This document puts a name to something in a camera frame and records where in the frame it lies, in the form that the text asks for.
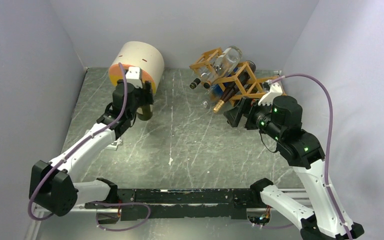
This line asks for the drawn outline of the dark green wine bottle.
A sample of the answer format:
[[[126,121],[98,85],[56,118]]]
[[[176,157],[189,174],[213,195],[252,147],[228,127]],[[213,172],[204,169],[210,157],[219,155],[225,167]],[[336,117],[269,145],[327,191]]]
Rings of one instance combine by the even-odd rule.
[[[143,105],[137,109],[136,113],[137,113],[137,117],[141,121],[148,121],[153,116],[153,105],[152,104]]]

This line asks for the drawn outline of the large clear glass bottle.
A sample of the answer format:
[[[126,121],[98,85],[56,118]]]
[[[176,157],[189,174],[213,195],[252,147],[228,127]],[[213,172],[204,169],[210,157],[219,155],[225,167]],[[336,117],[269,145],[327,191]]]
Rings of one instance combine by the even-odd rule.
[[[204,88],[209,89],[217,79],[228,76],[242,60],[242,56],[238,47],[232,45],[226,48],[211,64],[213,70],[205,70],[201,74]]]

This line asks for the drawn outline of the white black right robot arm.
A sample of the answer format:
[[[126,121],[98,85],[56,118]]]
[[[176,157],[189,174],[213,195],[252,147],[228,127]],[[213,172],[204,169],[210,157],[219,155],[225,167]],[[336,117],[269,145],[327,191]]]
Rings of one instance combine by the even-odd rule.
[[[304,240],[354,240],[364,234],[363,226],[351,220],[326,173],[327,158],[316,136],[302,128],[303,109],[291,96],[276,96],[269,105],[259,105],[243,97],[224,112],[235,128],[242,117],[247,130],[258,130],[276,143],[276,152],[287,161],[302,182],[311,207],[281,192],[264,178],[252,184],[250,202],[276,209],[300,232]]]

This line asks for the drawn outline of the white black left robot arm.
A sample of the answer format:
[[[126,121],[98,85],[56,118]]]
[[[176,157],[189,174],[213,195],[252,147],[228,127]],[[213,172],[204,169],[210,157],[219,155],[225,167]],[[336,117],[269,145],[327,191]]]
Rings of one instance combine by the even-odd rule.
[[[104,178],[79,182],[79,173],[105,147],[118,140],[134,125],[138,108],[153,102],[150,82],[146,81],[142,87],[136,87],[119,80],[112,93],[112,102],[106,106],[89,132],[49,162],[39,160],[32,166],[27,205],[29,217],[37,221],[46,220],[46,217],[34,216],[34,204],[48,210],[51,215],[62,217],[77,205],[95,202],[112,208],[119,203],[115,183]]]

